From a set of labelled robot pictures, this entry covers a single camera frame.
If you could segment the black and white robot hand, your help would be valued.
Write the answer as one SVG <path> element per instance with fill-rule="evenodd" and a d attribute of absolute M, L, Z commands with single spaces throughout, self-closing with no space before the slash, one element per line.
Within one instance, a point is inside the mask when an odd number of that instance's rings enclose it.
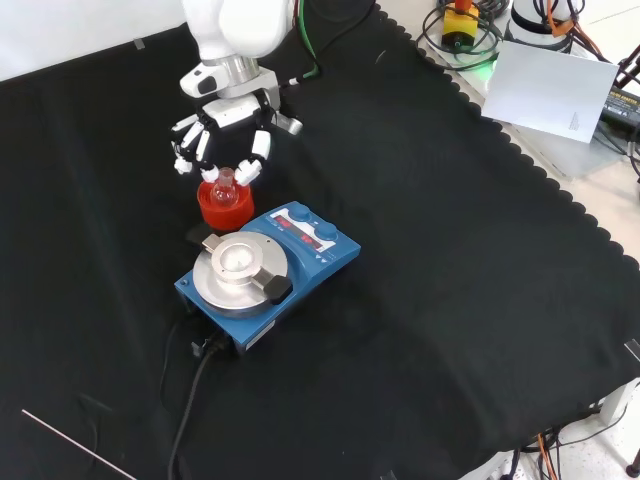
<path fill-rule="evenodd" d="M 256 125 L 249 157 L 233 169 L 235 182 L 246 187 L 261 173 L 271 152 L 271 133 L 274 125 L 291 135 L 303 128 L 302 122 L 279 111 L 280 90 L 274 72 L 262 68 L 256 79 L 245 84 L 249 89 L 235 97 L 219 97 L 208 101 L 193 114 L 172 127 L 177 139 L 172 142 L 174 168 L 179 174 L 199 169 L 207 183 L 221 177 L 221 169 L 213 163 L 214 136 L 229 133 L 235 128 Z"/>

